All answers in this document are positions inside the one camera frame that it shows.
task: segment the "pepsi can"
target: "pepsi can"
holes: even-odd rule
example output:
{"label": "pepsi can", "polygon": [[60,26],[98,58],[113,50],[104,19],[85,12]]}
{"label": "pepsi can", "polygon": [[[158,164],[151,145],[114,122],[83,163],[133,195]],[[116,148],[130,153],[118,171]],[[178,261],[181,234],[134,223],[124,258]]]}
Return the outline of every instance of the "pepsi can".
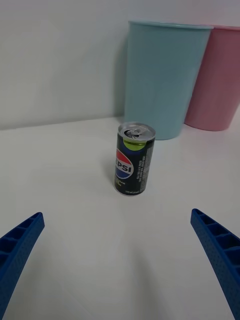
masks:
{"label": "pepsi can", "polygon": [[135,196],[145,190],[155,134],[153,128],[138,122],[118,127],[114,185],[121,194]]}

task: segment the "white table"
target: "white table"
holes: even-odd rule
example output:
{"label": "white table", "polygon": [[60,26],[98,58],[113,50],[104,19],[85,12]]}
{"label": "white table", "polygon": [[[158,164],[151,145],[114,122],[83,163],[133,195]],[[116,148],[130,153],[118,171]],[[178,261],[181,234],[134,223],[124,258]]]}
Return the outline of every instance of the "white table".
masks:
{"label": "white table", "polygon": [[199,208],[240,236],[240,113],[156,141],[147,189],[113,187],[119,120],[0,132],[0,235],[45,229],[4,320],[232,320],[190,225]]}

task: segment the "plastic cup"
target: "plastic cup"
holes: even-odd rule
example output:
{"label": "plastic cup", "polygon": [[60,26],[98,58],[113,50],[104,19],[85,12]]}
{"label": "plastic cup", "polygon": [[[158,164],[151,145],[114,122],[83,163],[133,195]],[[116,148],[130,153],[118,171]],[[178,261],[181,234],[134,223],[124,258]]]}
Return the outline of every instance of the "plastic cup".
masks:
{"label": "plastic cup", "polygon": [[240,28],[210,34],[185,123],[209,131],[227,129],[240,104]]}
{"label": "plastic cup", "polygon": [[211,32],[209,26],[130,22],[125,121],[179,135]]}

